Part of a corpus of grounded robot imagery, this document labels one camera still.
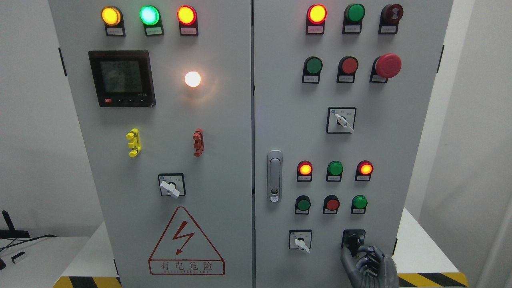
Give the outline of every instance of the yellow black hazard stripe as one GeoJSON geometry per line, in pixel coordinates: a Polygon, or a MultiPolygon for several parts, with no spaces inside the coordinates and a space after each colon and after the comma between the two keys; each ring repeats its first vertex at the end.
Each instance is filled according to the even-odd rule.
{"type": "Polygon", "coordinates": [[[53,288],[121,288],[119,277],[60,277],[53,288]]]}
{"type": "Polygon", "coordinates": [[[463,273],[398,274],[400,287],[468,287],[463,273]]]}
{"type": "MultiPolygon", "coordinates": [[[[463,273],[398,274],[400,287],[468,287],[463,273]]],[[[61,277],[53,288],[121,288],[119,277],[61,277]]]]}

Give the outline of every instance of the yellow terminal connector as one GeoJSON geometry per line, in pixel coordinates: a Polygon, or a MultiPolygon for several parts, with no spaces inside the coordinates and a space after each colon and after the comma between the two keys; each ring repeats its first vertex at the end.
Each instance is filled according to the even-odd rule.
{"type": "Polygon", "coordinates": [[[140,134],[137,128],[133,128],[126,135],[126,139],[128,142],[128,148],[132,149],[129,153],[131,158],[139,155],[140,151],[142,151],[142,145],[140,144],[140,134]]]}

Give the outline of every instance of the red triangle warning symbol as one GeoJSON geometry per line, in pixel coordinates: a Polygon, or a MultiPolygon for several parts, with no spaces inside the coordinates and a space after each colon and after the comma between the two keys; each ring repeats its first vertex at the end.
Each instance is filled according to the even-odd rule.
{"type": "Polygon", "coordinates": [[[224,259],[183,206],[174,211],[148,262],[153,275],[225,274],[224,259]]]}

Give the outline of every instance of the red terminal connector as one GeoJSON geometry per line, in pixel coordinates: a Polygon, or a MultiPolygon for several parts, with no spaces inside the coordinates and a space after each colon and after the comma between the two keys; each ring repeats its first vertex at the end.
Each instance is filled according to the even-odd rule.
{"type": "Polygon", "coordinates": [[[194,156],[199,157],[204,152],[203,130],[197,128],[192,139],[194,139],[194,149],[196,149],[194,156]]]}

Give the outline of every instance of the gray robotic glove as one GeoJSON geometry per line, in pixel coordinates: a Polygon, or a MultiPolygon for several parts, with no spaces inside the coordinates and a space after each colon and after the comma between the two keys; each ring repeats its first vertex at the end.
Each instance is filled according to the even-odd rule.
{"type": "Polygon", "coordinates": [[[341,260],[353,288],[399,288],[395,262],[375,246],[359,246],[353,252],[342,247],[341,260]],[[366,254],[356,263],[354,252],[366,254]]]}

